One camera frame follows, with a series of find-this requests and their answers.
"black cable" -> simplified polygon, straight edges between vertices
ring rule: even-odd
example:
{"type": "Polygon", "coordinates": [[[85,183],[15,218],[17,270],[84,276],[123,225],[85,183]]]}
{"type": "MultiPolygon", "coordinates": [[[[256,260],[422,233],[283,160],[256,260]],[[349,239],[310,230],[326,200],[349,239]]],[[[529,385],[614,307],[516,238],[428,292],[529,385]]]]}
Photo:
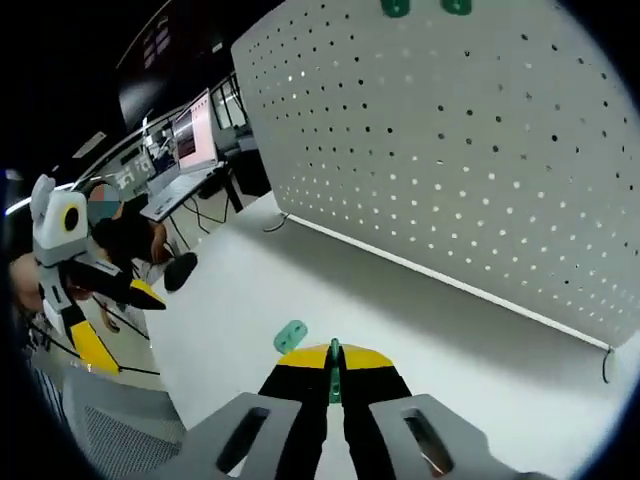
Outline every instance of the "black cable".
{"type": "Polygon", "coordinates": [[[176,229],[176,232],[178,232],[178,235],[180,235],[180,238],[182,239],[182,241],[184,242],[184,244],[187,246],[187,250],[191,250],[191,247],[189,246],[189,244],[187,243],[187,241],[184,239],[184,237],[182,236],[182,233],[180,232],[180,229],[178,228],[178,225],[176,225],[176,221],[173,219],[173,217],[171,215],[169,215],[169,220],[171,220],[171,223],[173,224],[173,228],[176,229]]]}
{"type": "Polygon", "coordinates": [[[606,368],[607,368],[607,358],[609,358],[609,355],[611,355],[613,353],[613,348],[609,347],[609,350],[607,350],[607,353],[605,353],[604,358],[602,359],[602,381],[604,381],[604,383],[610,383],[609,379],[607,378],[607,372],[606,372],[606,368]]]}
{"type": "Polygon", "coordinates": [[[128,370],[130,372],[146,373],[148,375],[160,375],[160,372],[154,372],[153,370],[145,370],[144,368],[120,367],[120,371],[122,370],[128,370]]]}
{"type": "Polygon", "coordinates": [[[200,222],[200,208],[198,208],[198,202],[194,198],[192,198],[192,200],[193,203],[196,204],[196,218],[198,219],[198,228],[200,228],[200,230],[202,230],[204,233],[211,233],[209,230],[202,226],[202,223],[200,222]]]}
{"type": "Polygon", "coordinates": [[[93,298],[95,300],[95,302],[100,306],[100,308],[102,310],[104,310],[105,312],[107,312],[109,315],[113,315],[114,317],[116,317],[118,320],[120,320],[122,323],[124,323],[125,325],[127,325],[129,328],[131,328],[132,330],[135,330],[138,335],[142,335],[144,338],[146,338],[147,340],[149,340],[149,336],[146,335],[144,332],[142,332],[141,330],[139,330],[138,328],[136,328],[135,326],[133,326],[131,323],[129,323],[128,321],[126,321],[124,318],[122,318],[120,315],[118,315],[117,313],[112,312],[111,310],[109,310],[107,308],[106,305],[103,305],[102,303],[100,303],[100,301],[94,296],[91,295],[91,298],[93,298]]]}
{"type": "Polygon", "coordinates": [[[276,230],[280,230],[282,228],[282,225],[285,224],[285,222],[287,221],[287,218],[289,218],[289,213],[286,213],[283,217],[282,220],[280,221],[280,223],[278,225],[276,225],[275,227],[270,227],[270,228],[263,228],[262,231],[264,233],[272,233],[275,232],[276,230]]]}
{"type": "Polygon", "coordinates": [[[176,255],[176,252],[175,252],[175,250],[173,249],[173,247],[171,246],[171,244],[170,244],[169,242],[164,242],[164,244],[165,244],[167,247],[169,247],[169,250],[171,250],[171,255],[173,255],[173,258],[176,258],[176,256],[177,256],[177,255],[176,255]]]}
{"type": "MultiPolygon", "coordinates": [[[[60,342],[54,340],[51,335],[49,335],[48,333],[46,333],[44,330],[40,329],[39,327],[36,327],[33,323],[29,324],[30,328],[33,328],[36,332],[40,333],[40,335],[42,335],[43,337],[45,337],[47,340],[49,340],[51,343],[53,343],[56,347],[58,347],[61,350],[64,350],[66,353],[68,353],[69,355],[76,357],[79,360],[82,360],[82,357],[80,357],[80,355],[78,355],[76,352],[74,352],[73,350],[69,350],[67,347],[65,347],[64,345],[62,345],[60,342]]],[[[131,372],[140,372],[140,373],[146,373],[149,375],[160,375],[159,372],[154,372],[152,370],[145,370],[143,368],[135,368],[135,367],[123,367],[122,365],[118,365],[118,368],[120,369],[120,371],[122,370],[129,370],[131,372]]]]}
{"type": "Polygon", "coordinates": [[[195,210],[192,210],[192,209],[190,209],[189,207],[187,207],[187,205],[186,205],[186,204],[182,204],[182,206],[183,206],[184,208],[186,208],[187,210],[189,210],[191,213],[195,213],[196,215],[199,215],[200,217],[206,218],[207,220],[211,220],[212,222],[219,223],[220,225],[222,225],[222,224],[224,223],[224,222],[222,222],[222,221],[220,221],[220,220],[216,220],[215,218],[211,218],[211,217],[209,217],[209,216],[205,215],[204,213],[198,213],[198,212],[200,211],[199,209],[198,209],[198,211],[196,212],[195,210]]]}
{"type": "Polygon", "coordinates": [[[53,343],[56,347],[58,347],[61,350],[64,350],[65,352],[67,352],[69,355],[72,355],[76,358],[80,358],[80,355],[78,355],[76,352],[74,352],[73,350],[69,350],[67,347],[65,347],[64,345],[62,345],[60,342],[54,340],[51,335],[49,335],[47,332],[45,332],[44,330],[42,330],[39,327],[36,327],[32,322],[29,322],[29,328],[33,328],[36,332],[38,332],[40,335],[42,335],[44,338],[47,339],[47,341],[49,341],[50,343],[53,343]]]}
{"type": "Polygon", "coordinates": [[[135,274],[136,277],[138,277],[140,279],[142,278],[140,276],[140,271],[138,270],[138,267],[136,267],[136,264],[133,263],[133,260],[131,260],[131,271],[135,274]]]}
{"type": "Polygon", "coordinates": [[[229,201],[231,198],[227,195],[227,201],[224,204],[224,217],[222,218],[222,223],[227,223],[227,212],[229,212],[229,201]]]}

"green object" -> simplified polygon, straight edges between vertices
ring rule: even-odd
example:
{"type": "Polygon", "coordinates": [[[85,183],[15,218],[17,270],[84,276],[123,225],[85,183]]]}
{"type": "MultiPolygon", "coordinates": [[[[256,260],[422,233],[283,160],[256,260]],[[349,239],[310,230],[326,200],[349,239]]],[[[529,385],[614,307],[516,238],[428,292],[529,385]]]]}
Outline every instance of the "green object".
{"type": "Polygon", "coordinates": [[[471,13],[471,0],[441,0],[442,8],[451,15],[469,15],[471,13]]]}
{"type": "Polygon", "coordinates": [[[380,0],[382,11],[387,17],[404,17],[411,9],[410,0],[380,0]]]}
{"type": "Polygon", "coordinates": [[[340,403],[340,370],[338,369],[338,355],[340,355],[340,342],[337,338],[331,339],[331,383],[329,385],[329,403],[340,403]]]}
{"type": "Polygon", "coordinates": [[[300,320],[291,320],[273,339],[273,346],[281,354],[293,352],[302,339],[307,336],[307,326],[300,320]]]}

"computer screen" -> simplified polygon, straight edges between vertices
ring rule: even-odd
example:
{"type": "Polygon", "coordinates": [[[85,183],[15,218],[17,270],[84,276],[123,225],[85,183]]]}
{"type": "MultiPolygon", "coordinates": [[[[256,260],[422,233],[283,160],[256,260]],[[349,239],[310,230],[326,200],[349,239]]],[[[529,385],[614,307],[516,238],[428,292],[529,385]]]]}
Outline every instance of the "computer screen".
{"type": "Polygon", "coordinates": [[[181,169],[204,162],[217,163],[212,121],[209,90],[174,120],[173,134],[181,169]]]}

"desk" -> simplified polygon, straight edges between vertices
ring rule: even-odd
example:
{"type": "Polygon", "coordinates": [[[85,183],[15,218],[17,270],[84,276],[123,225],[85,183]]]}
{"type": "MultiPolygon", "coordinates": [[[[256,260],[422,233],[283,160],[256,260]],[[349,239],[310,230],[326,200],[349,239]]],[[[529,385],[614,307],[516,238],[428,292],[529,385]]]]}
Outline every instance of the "desk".
{"type": "MultiPolygon", "coordinates": [[[[154,202],[154,198],[156,198],[156,196],[154,195],[149,199],[149,204],[140,211],[140,214],[143,217],[149,220],[152,220],[154,222],[158,222],[158,223],[162,222],[167,217],[170,217],[171,214],[178,207],[180,207],[184,202],[186,202],[196,192],[198,192],[204,186],[205,183],[213,181],[213,179],[217,178],[218,175],[222,175],[221,183],[225,191],[227,192],[227,195],[229,196],[229,201],[231,202],[231,205],[233,205],[233,209],[235,210],[236,213],[240,212],[243,208],[242,202],[240,202],[240,198],[238,197],[238,194],[235,188],[233,187],[233,182],[231,181],[231,177],[229,176],[229,166],[227,163],[221,163],[214,168],[214,170],[211,172],[210,175],[206,177],[202,177],[202,179],[194,183],[191,189],[185,191],[179,196],[176,196],[175,198],[171,198],[170,201],[167,201],[164,204],[156,205],[156,203],[154,202]]],[[[157,195],[161,196],[169,185],[171,185],[171,183],[169,183],[164,189],[158,192],[157,195]]]]}
{"type": "MultiPolygon", "coordinates": [[[[256,392],[280,357],[275,334],[300,319],[301,346],[337,337],[380,351],[518,470],[566,478],[607,433],[627,387],[602,382],[602,350],[290,220],[262,231],[280,218],[262,197],[194,249],[182,290],[158,288],[168,308],[147,326],[187,428],[256,392]]],[[[316,478],[355,478],[340,413],[329,409],[316,478]]]]}

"floor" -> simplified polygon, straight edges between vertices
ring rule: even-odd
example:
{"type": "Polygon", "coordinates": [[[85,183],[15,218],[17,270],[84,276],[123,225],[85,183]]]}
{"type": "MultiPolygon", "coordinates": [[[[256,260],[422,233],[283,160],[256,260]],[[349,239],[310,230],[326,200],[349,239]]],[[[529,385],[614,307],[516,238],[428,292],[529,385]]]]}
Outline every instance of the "floor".
{"type": "MultiPolygon", "coordinates": [[[[236,191],[238,192],[240,200],[245,207],[256,200],[256,197],[243,195],[240,192],[240,188],[237,183],[236,191]]],[[[224,190],[221,190],[206,200],[198,198],[197,195],[192,198],[198,202],[198,209],[202,215],[219,220],[224,218],[225,203],[227,200],[227,194],[224,190]]],[[[193,200],[187,201],[186,205],[191,209],[195,209],[193,200]]],[[[229,205],[227,220],[231,220],[234,215],[235,212],[233,207],[229,205]]],[[[202,241],[206,235],[213,234],[217,228],[220,228],[220,224],[206,218],[201,218],[202,227],[209,232],[206,233],[198,226],[196,214],[190,212],[184,206],[178,208],[172,214],[172,217],[178,227],[178,230],[190,248],[193,248],[202,241]]],[[[188,251],[184,241],[176,234],[175,228],[171,225],[171,222],[166,220],[165,225],[167,227],[170,243],[177,245],[181,252],[188,251]]],[[[112,333],[109,331],[101,320],[100,307],[93,300],[80,302],[80,306],[82,307],[86,318],[89,318],[96,332],[119,365],[122,367],[132,367],[150,372],[158,371],[153,360],[153,350],[149,340],[142,337],[136,331],[117,319],[115,319],[115,322],[120,327],[120,332],[112,333]]],[[[68,339],[58,335],[53,335],[53,338],[67,346],[69,349],[72,349],[68,339]]],[[[47,372],[58,386],[61,386],[62,372],[64,368],[69,364],[77,365],[79,361],[64,350],[56,347],[55,345],[51,345],[48,352],[44,352],[42,350],[36,352],[33,362],[39,368],[47,372]]],[[[109,377],[119,383],[154,390],[164,390],[160,377],[150,373],[123,371],[118,376],[114,377],[110,375],[109,377]]]]}

